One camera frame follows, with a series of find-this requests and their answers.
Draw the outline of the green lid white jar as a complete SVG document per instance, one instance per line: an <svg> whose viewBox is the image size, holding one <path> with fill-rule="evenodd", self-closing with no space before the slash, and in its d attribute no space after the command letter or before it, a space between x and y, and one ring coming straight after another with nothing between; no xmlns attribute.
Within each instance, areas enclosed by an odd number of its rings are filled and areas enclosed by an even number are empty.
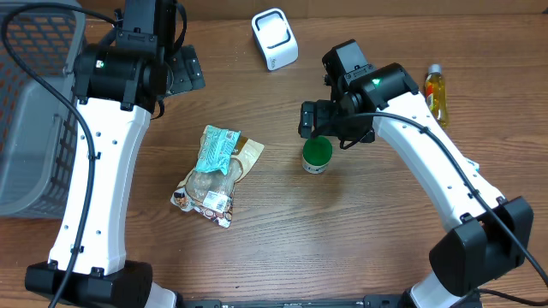
<svg viewBox="0 0 548 308"><path fill-rule="evenodd" d="M311 174L321 174L329 165L332 153L332 144L326 137L310 138L302 148L302 167Z"/></svg>

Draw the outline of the teal snack packet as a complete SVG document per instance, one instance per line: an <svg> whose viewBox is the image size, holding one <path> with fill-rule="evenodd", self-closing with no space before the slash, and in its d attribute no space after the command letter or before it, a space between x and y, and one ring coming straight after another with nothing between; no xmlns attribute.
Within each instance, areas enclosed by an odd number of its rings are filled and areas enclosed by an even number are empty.
<svg viewBox="0 0 548 308"><path fill-rule="evenodd" d="M208 125L201 142L195 171L200 173L220 171L223 175L227 175L231 155L240 136L240 131Z"/></svg>

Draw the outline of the yellow oil bottle silver cap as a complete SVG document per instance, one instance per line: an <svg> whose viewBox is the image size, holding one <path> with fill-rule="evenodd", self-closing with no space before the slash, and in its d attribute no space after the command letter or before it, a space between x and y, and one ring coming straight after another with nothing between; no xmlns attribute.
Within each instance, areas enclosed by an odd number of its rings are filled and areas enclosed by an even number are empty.
<svg viewBox="0 0 548 308"><path fill-rule="evenodd" d="M440 64L432 64L428 68L425 80L426 104L434 118L442 128L449 125L449 112L446 101L445 78Z"/></svg>

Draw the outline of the brown cookie bag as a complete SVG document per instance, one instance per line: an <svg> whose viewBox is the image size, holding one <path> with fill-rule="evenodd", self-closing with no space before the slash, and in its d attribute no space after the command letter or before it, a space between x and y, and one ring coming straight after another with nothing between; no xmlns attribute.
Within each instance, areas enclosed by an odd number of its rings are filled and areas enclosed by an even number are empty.
<svg viewBox="0 0 548 308"><path fill-rule="evenodd" d="M218 226L229 228L233 216L235 185L252 169L265 146L241 136L229 160L229 172L200 173L191 170L180 181L170 202L180 210L196 211Z"/></svg>

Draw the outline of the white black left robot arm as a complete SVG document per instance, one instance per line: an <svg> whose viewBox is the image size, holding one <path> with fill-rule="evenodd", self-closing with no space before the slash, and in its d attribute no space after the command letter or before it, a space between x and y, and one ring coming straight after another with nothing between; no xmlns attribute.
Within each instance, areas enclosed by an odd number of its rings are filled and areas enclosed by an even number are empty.
<svg viewBox="0 0 548 308"><path fill-rule="evenodd" d="M134 166L168 96L204 86L187 17L175 1L128 1L111 31L75 58L69 111L78 140L68 200L46 261L30 265L28 291L79 307L180 307L152 266L130 261L125 222Z"/></svg>

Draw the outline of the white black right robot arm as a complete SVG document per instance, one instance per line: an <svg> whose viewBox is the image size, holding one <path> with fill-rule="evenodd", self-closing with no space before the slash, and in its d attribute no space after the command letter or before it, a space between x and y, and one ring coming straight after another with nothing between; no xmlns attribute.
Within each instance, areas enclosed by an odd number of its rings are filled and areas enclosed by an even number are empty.
<svg viewBox="0 0 548 308"><path fill-rule="evenodd" d="M384 139L432 201L445 229L431 249L431 273L400 296L368 295L368 307L478 307L485 284L521 266L533 210L504 195L459 152L398 63L376 68L349 40L322 59L327 100L301 106L299 134L332 136L340 147Z"/></svg>

